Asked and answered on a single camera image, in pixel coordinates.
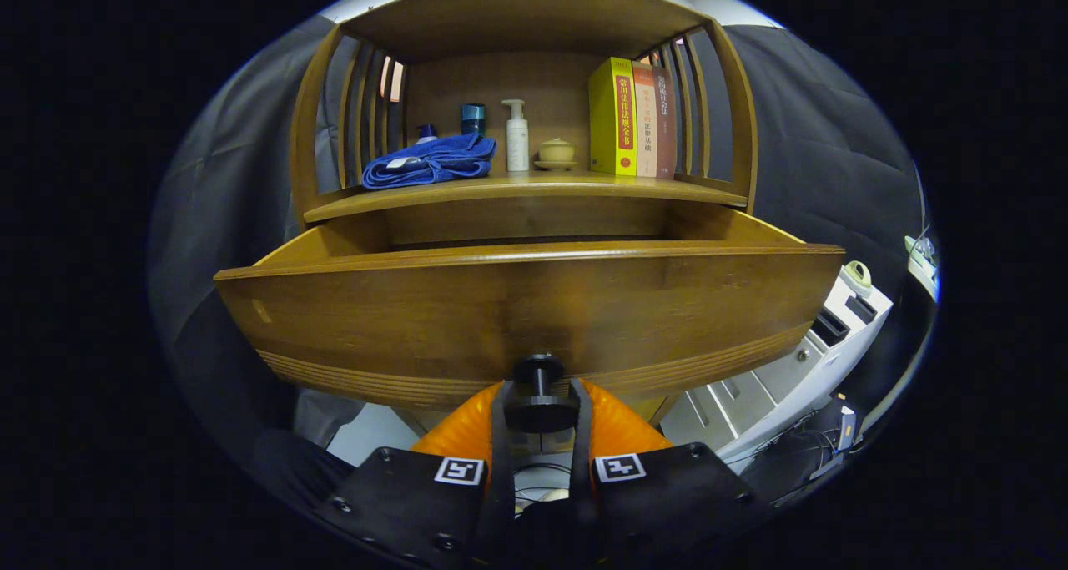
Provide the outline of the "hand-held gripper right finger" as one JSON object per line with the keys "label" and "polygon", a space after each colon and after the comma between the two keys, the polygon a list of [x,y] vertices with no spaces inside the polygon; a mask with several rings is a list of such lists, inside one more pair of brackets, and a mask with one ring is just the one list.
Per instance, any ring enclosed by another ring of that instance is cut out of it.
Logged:
{"label": "hand-held gripper right finger", "polygon": [[607,389],[577,397],[572,539],[580,554],[684,554],[752,521],[752,489],[702,443],[674,446]]}

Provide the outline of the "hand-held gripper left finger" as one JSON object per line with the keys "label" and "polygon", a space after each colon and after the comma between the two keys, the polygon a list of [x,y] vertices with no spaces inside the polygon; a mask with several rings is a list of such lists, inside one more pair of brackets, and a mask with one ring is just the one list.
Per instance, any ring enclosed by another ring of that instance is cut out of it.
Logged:
{"label": "hand-held gripper left finger", "polygon": [[511,430],[501,382],[488,409],[488,452],[428,455],[381,447],[315,509],[360,547],[415,567],[494,567],[514,519]]}

